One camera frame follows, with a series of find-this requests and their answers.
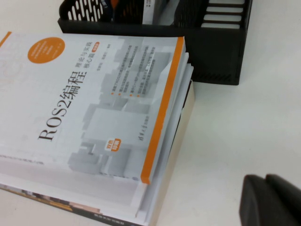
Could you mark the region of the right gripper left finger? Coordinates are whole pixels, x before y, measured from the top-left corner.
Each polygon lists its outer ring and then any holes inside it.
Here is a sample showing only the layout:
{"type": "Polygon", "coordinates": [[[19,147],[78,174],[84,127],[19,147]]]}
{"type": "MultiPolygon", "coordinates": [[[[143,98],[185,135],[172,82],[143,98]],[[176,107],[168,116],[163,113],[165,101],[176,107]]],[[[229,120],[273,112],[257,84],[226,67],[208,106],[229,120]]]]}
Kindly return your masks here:
{"type": "Polygon", "coordinates": [[[244,177],[239,215],[243,226],[283,226],[289,221],[276,192],[256,175],[244,177]]]}

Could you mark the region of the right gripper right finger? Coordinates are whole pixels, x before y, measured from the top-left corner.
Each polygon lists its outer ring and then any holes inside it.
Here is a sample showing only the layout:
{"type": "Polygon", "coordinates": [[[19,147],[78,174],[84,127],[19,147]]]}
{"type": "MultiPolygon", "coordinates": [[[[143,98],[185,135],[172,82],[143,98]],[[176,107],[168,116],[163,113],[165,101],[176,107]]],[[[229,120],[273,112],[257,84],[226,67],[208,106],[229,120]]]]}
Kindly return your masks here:
{"type": "Polygon", "coordinates": [[[267,182],[289,213],[301,225],[301,189],[276,174],[268,174],[267,182]]]}

